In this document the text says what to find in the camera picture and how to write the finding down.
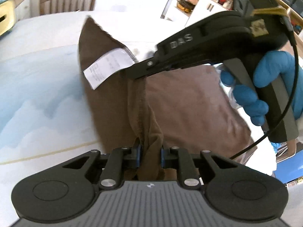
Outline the blue gloved right hand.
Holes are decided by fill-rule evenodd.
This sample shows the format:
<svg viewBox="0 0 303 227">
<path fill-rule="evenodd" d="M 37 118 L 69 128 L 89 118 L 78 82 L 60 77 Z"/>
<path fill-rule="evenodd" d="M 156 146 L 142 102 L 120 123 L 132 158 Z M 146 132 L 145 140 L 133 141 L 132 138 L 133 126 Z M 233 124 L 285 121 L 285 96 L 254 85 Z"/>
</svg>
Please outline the blue gloved right hand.
<svg viewBox="0 0 303 227">
<path fill-rule="evenodd" d="M 287 92 L 290 94 L 295 76 L 295 58 L 288 52 L 267 53 L 254 72 L 253 83 L 258 88 L 266 87 L 278 76 L 282 77 Z M 246 85 L 237 85 L 236 79 L 230 72 L 221 71 L 220 80 L 225 86 L 233 88 L 232 94 L 236 103 L 244 108 L 251 122 L 256 126 L 262 126 L 265 123 L 265 115 L 269 111 L 268 104 L 260 100 L 251 88 Z M 299 120 L 302 116 L 302 68 L 299 68 L 292 110 L 295 120 Z"/>
</svg>

